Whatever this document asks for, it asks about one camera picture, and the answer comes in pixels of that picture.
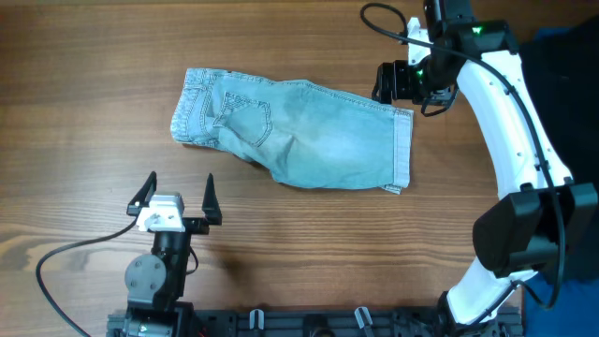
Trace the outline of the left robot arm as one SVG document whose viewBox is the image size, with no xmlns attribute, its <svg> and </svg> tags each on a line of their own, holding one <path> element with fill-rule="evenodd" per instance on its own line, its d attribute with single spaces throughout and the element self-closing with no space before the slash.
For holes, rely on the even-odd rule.
<svg viewBox="0 0 599 337">
<path fill-rule="evenodd" d="M 157 175 L 149 175 L 127 205 L 140 231 L 153 234 L 149 254 L 135 258 L 126 268 L 127 308 L 123 322 L 107 329 L 108 336 L 200 336 L 194 306 L 180 302 L 183 296 L 194 235 L 207 235 L 220 226 L 223 215 L 215 193 L 213 176 L 207 178 L 200 217 L 184 215 L 178 192 L 159 192 Z"/>
</svg>

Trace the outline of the light blue denim shorts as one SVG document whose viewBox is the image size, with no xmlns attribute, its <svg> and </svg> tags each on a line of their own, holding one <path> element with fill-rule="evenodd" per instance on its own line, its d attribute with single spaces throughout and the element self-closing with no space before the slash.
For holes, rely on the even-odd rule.
<svg viewBox="0 0 599 337">
<path fill-rule="evenodd" d="M 189 68 L 170 132 L 256 162 L 278 183 L 399 194 L 410 183 L 413 117 L 307 80 Z"/>
</svg>

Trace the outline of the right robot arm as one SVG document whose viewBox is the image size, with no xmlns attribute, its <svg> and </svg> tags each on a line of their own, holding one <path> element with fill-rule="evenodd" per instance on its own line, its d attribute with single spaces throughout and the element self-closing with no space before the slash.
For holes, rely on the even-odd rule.
<svg viewBox="0 0 599 337">
<path fill-rule="evenodd" d="M 372 97 L 410 100 L 432 117 L 464 95 L 491 156 L 498 202 L 475 221 L 475 260 L 422 327 L 434 336 L 508 332 L 500 308 L 537 273 L 551 272 L 561 289 L 566 256 L 598 195 L 591 183 L 576 183 L 555 153 L 508 24 L 477 20 L 466 1 L 427 1 L 423 8 L 423 19 L 402 20 L 395 39 L 408 57 L 378 67 Z"/>
</svg>

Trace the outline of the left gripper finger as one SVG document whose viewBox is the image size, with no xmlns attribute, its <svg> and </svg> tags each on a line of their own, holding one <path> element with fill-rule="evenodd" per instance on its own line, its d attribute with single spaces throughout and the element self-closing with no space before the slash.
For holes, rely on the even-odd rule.
<svg viewBox="0 0 599 337">
<path fill-rule="evenodd" d="M 216 196 L 214 178 L 210 173 L 207 178 L 201 210 L 204 212 L 205 223 L 208 226 L 221 226 L 223 215 Z"/>
<path fill-rule="evenodd" d="M 150 200 L 156 191 L 156 187 L 157 174 L 155 171 L 152 171 L 137 194 L 133 196 L 127 204 L 126 214 L 128 216 L 139 216 L 141 210 L 149 206 Z"/>
</svg>

